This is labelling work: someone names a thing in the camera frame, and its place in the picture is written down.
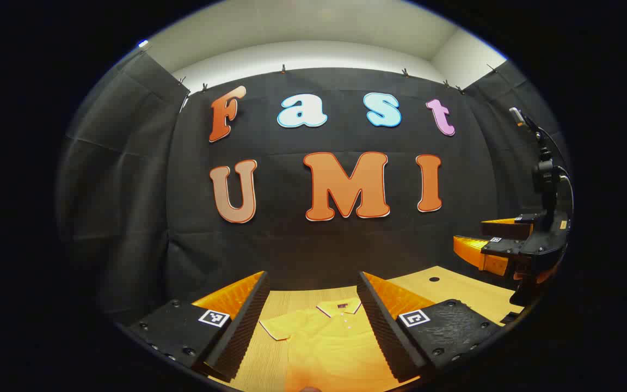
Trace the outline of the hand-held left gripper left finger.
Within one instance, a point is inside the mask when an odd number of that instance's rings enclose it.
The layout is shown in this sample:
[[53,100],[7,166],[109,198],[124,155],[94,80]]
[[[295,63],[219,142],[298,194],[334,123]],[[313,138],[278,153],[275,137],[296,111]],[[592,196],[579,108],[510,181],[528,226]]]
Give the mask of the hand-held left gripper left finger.
[[268,273],[259,271],[194,301],[170,300],[128,329],[182,367],[229,382],[270,292]]

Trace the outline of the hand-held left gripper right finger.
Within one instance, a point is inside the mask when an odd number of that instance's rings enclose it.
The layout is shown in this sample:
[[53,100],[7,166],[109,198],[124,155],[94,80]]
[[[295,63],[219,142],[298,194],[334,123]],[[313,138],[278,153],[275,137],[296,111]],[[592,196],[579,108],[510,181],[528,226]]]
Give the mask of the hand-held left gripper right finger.
[[502,333],[501,325],[458,299],[429,301],[365,271],[356,292],[391,374],[401,382],[453,370]]

